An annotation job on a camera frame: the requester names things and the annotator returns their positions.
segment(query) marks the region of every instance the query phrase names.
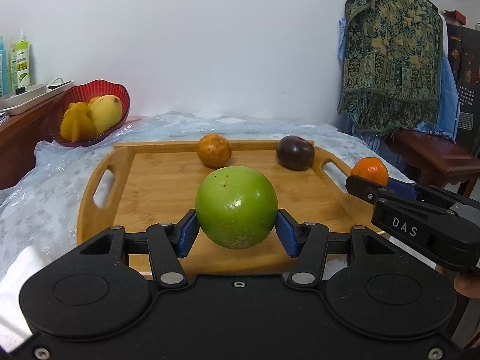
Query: wooden headboard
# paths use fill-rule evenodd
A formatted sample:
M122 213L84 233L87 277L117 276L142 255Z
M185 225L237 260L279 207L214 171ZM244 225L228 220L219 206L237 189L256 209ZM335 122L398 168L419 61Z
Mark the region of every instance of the wooden headboard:
M63 95L60 93L0 124L0 190L14 186L34 168L38 142L52 142L47 119L52 105Z

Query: blue bottle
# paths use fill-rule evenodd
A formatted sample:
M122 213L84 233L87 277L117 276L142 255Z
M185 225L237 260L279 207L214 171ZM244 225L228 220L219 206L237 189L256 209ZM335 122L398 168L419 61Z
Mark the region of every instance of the blue bottle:
M3 35L0 35L0 96L10 93L8 78L8 58L5 45L3 44Z

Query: green paisley scarf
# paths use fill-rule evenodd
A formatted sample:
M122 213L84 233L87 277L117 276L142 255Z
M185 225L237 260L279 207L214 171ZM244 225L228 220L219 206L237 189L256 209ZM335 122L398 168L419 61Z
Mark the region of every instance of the green paisley scarf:
M427 0L347 0L339 111L358 132L385 136L436 122L442 19Z

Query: green round fruit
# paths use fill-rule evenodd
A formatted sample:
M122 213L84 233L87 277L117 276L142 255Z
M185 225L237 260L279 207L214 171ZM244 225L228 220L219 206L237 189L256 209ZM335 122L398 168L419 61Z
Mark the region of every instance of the green round fruit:
M216 244L247 249L262 242L277 219L278 200L268 179L245 166L210 173L195 201L203 232Z

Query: dark purple fruit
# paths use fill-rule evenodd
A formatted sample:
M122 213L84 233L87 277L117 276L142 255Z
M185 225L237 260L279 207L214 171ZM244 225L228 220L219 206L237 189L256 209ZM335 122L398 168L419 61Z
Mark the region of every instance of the dark purple fruit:
M277 145L278 163L290 170L307 170L315 158L314 146L295 135L287 135Z

